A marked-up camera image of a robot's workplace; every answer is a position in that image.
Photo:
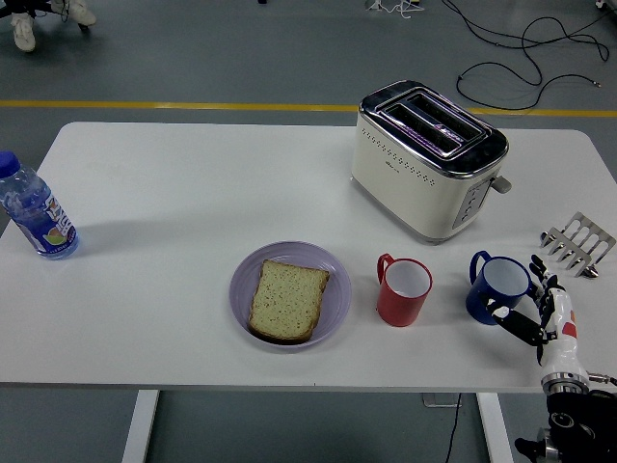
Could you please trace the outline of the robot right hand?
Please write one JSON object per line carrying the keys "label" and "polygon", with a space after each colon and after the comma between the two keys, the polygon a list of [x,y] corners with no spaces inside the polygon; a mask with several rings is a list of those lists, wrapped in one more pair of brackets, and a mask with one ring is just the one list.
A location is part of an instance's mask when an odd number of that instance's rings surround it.
{"label": "robot right hand", "polygon": [[469,280],[469,314],[537,348],[546,394],[588,389],[588,373],[577,358],[571,298],[539,257],[533,255],[525,269],[514,259],[479,251],[471,259]]}

